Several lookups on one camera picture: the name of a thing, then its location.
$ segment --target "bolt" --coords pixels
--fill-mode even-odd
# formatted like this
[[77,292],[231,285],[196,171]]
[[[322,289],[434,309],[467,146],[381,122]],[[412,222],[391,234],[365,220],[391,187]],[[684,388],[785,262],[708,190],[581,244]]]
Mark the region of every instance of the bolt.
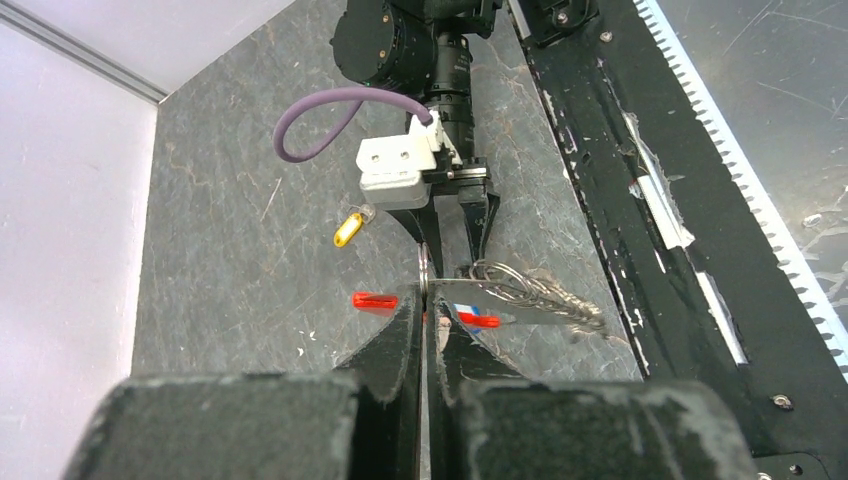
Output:
[[790,400],[786,395],[775,395],[771,397],[771,401],[781,410],[791,412],[795,409],[795,406],[792,405],[792,400]]

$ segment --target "white panel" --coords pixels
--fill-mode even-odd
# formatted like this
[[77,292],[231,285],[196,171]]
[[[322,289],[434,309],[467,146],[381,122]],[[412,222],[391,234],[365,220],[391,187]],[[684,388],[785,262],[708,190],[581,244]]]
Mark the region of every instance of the white panel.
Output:
[[0,26],[0,478],[57,478],[129,375],[156,107]]
[[294,0],[17,0],[173,92]]

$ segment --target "purple cable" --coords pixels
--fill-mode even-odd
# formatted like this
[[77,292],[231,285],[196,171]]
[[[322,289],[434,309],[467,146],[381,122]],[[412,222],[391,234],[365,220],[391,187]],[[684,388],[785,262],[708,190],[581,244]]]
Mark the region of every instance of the purple cable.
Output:
[[[362,103],[365,101],[381,102],[402,108],[418,117],[423,125],[429,125],[433,121],[433,116],[430,115],[430,111],[427,110],[427,107],[399,93],[368,87],[334,88],[332,90],[324,90],[322,92],[313,93],[303,97],[286,110],[283,116],[280,117],[280,121],[277,122],[277,126],[274,127],[274,151],[277,152],[277,155],[279,155],[280,158],[287,162],[300,163],[310,160],[327,148],[327,146],[330,145],[330,143],[332,143],[340,133],[342,133],[342,130],[344,130],[347,124],[353,120],[353,117],[356,115],[359,107],[361,107]],[[347,111],[342,120],[337,123],[336,126],[334,126],[320,142],[315,144],[306,153],[295,155],[287,152],[284,145],[286,132],[288,132],[289,127],[291,127],[294,121],[315,107],[335,102],[354,103],[351,105],[350,110]]]

